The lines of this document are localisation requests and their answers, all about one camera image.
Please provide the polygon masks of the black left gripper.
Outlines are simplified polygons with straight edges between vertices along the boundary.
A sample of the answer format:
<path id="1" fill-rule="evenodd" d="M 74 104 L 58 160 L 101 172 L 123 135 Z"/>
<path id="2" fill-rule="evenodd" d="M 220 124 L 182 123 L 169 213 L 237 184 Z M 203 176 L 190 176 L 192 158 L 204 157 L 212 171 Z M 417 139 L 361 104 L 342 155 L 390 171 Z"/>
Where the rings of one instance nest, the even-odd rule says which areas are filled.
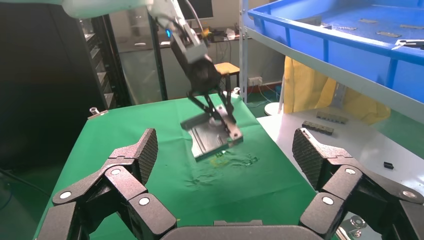
<path id="1" fill-rule="evenodd" d="M 210 117 L 213 117 L 214 120 L 221 121 L 231 141 L 241 139 L 243 135 L 237 126 L 237 121 L 234 117 L 235 107 L 232 103 L 233 97 L 237 98 L 239 96 L 240 88 L 224 90 L 222 92 L 222 104 L 218 105 L 217 111 L 209 92 L 219 86 L 222 75 L 217 71 L 212 59 L 208 55 L 204 55 L 200 59 L 189 63 L 187 70 L 187 77 L 192 90 L 187 92 L 188 99 Z M 203 96 L 207 105 L 198 100 L 194 96 L 194 92 Z"/>

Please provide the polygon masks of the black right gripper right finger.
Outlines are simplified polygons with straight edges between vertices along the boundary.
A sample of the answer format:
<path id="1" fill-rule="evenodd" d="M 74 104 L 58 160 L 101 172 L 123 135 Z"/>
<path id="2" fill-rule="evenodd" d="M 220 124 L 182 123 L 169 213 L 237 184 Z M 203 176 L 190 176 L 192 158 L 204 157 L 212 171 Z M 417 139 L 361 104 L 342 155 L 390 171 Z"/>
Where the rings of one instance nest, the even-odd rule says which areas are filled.
<path id="1" fill-rule="evenodd" d="M 317 195 L 299 219 L 324 240 L 336 233 L 347 213 L 361 217 L 384 240 L 424 237 L 424 197 L 379 175 L 345 149 L 320 143 L 306 128 L 293 135 L 292 154 Z"/>

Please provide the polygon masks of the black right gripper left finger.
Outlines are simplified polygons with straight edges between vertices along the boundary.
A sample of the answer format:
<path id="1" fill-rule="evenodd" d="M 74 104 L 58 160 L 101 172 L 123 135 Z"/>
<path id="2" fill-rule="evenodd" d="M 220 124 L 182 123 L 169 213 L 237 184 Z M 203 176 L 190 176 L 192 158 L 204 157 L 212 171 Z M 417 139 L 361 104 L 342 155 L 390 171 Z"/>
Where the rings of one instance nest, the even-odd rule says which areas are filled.
<path id="1" fill-rule="evenodd" d="M 177 226 L 173 214 L 146 183 L 158 155 L 156 130 L 115 149 L 102 167 L 52 198 L 39 240 L 88 240 L 102 221 L 117 214 L 138 240 L 159 240 Z"/>

